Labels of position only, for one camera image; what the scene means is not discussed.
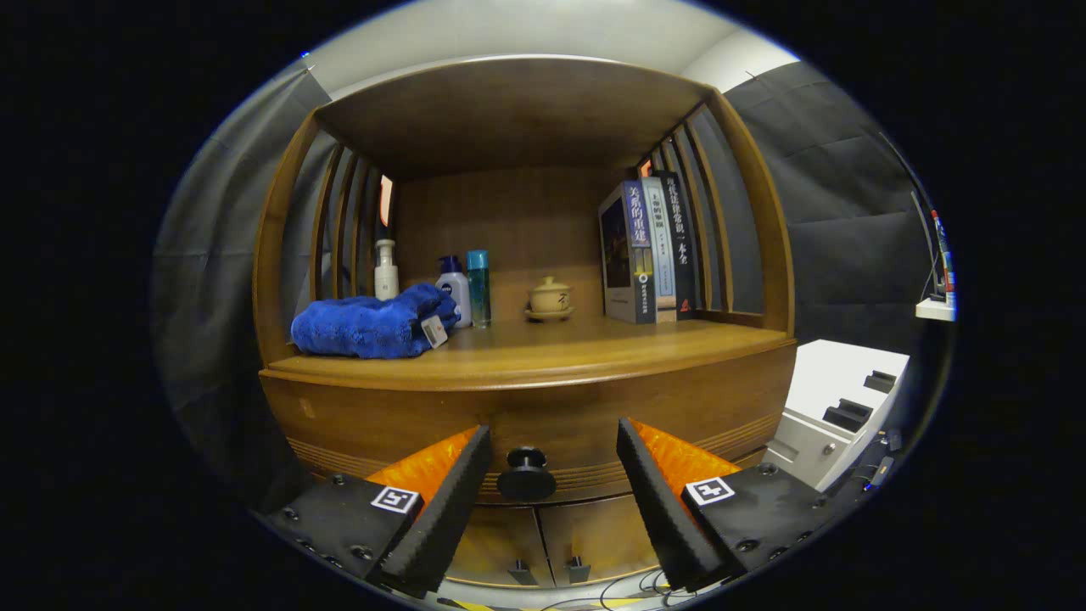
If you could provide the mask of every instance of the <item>white box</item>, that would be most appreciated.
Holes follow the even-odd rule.
[[[796,368],[766,461],[776,463],[808,486],[824,492],[859,457],[879,432],[897,397],[907,355],[819,340],[796,351]],[[889,394],[863,386],[872,372],[897,378]],[[848,399],[871,408],[868,422],[853,433],[822,420],[826,408]]]

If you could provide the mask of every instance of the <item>teal bottle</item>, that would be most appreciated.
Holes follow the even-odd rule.
[[[468,251],[468,292],[471,293],[471,323],[490,327],[490,260],[485,250]]]

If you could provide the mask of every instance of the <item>saucer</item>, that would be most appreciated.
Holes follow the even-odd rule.
[[[568,310],[559,310],[557,313],[532,313],[531,310],[525,310],[525,316],[536,321],[558,321],[561,319],[568,319],[569,316],[576,310],[576,307],[570,307]]]

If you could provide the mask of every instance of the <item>cabinet door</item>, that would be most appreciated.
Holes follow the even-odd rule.
[[[521,586],[509,575],[517,560],[528,564],[538,586]],[[553,588],[532,510],[475,507],[445,577],[490,586]]]
[[[539,509],[558,587],[570,584],[566,565],[574,556],[591,564],[585,583],[614,580],[659,565],[632,495]]]

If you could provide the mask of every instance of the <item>blue towel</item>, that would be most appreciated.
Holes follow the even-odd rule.
[[[294,318],[290,336],[306,355],[418,357],[430,349],[419,323],[434,315],[452,335],[460,320],[456,301],[431,283],[417,283],[388,301],[365,295],[314,301]]]

